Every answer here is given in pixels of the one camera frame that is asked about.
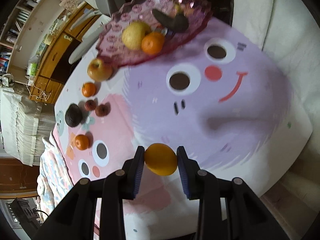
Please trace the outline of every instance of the avocado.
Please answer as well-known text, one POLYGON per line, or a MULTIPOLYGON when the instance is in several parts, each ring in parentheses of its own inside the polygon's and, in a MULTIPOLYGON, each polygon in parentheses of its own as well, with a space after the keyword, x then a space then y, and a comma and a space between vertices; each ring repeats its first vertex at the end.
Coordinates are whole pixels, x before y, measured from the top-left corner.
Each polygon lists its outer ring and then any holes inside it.
POLYGON ((184 33, 189 28, 189 21, 182 11, 172 18, 158 9, 153 9, 152 14, 155 19, 163 26, 174 33, 184 33))
POLYGON ((76 104, 71 104, 64 116, 64 120, 66 121, 66 124, 69 127, 76 127, 80 124, 82 119, 83 119, 83 116, 79 106, 77 106, 76 104))

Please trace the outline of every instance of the apple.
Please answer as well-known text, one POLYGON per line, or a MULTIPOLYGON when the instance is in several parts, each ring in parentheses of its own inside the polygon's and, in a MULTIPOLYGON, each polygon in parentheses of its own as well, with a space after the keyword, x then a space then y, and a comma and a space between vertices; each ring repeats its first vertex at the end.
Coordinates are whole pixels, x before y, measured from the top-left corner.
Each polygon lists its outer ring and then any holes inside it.
POLYGON ((108 80, 113 74, 113 67, 103 62, 102 59, 92 60, 88 66, 88 76, 94 81, 108 80))
POLYGON ((96 102, 93 100, 88 100, 86 101, 86 103, 84 104, 84 109, 87 111, 93 111, 94 109, 96 109, 96 102))
POLYGON ((110 112, 110 104, 99 105, 95 109, 96 116, 104 117, 110 112))

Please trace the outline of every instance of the pink cheek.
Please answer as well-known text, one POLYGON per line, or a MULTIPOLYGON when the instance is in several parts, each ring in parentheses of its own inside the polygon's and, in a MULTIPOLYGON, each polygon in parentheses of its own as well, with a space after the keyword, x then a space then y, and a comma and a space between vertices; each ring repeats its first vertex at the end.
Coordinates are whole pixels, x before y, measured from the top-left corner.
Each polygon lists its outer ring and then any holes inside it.
POLYGON ((100 177, 100 170, 99 170, 99 168, 97 166, 93 166, 92 167, 92 173, 94 174, 94 176, 96 178, 100 177))
POLYGON ((222 77, 222 71, 216 66, 207 66, 204 70, 204 75, 209 81, 218 81, 222 77))

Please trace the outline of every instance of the tablecloth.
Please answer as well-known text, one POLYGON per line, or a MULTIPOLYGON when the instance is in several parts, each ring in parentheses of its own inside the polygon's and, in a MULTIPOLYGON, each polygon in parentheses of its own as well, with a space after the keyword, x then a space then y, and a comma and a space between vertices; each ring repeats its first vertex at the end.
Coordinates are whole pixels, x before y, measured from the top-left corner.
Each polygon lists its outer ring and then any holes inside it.
MULTIPOLYGON (((62 125, 54 136, 74 183, 121 168, 137 145, 162 142, 173 149, 185 146, 190 158, 219 178, 242 177, 261 196, 292 165, 311 134, 309 119, 281 71, 217 19, 173 53, 121 68, 95 96, 110 104, 110 114, 98 118, 91 113, 78 127, 68 128, 64 113, 70 103, 81 106, 86 100, 81 85, 90 81, 86 68, 96 54, 92 47, 83 57, 55 105, 62 125), (219 60, 208 53, 217 45, 226 52, 219 60), (181 90, 171 83, 179 73, 189 77, 181 90), (73 138, 88 132, 92 147, 78 151, 73 138), (98 149, 104 150, 103 158, 98 149)), ((177 171, 161 178, 145 169, 139 197, 124 202, 127 238, 165 239, 194 232, 197 208, 197 201, 183 195, 177 171)))

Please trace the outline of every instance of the red smile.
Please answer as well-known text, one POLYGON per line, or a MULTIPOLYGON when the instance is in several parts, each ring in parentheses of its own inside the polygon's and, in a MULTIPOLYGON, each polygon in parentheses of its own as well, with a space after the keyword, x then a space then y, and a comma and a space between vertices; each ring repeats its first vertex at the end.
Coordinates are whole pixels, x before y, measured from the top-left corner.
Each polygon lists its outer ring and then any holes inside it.
POLYGON ((238 91, 238 89, 241 85, 242 78, 244 76, 246 76, 247 74, 248 74, 247 72, 238 72, 237 71, 237 75, 239 75, 238 82, 236 83, 235 87, 233 88, 233 90, 229 94, 227 94, 225 97, 219 99, 219 103, 227 101, 228 99, 233 97, 233 95, 238 91))

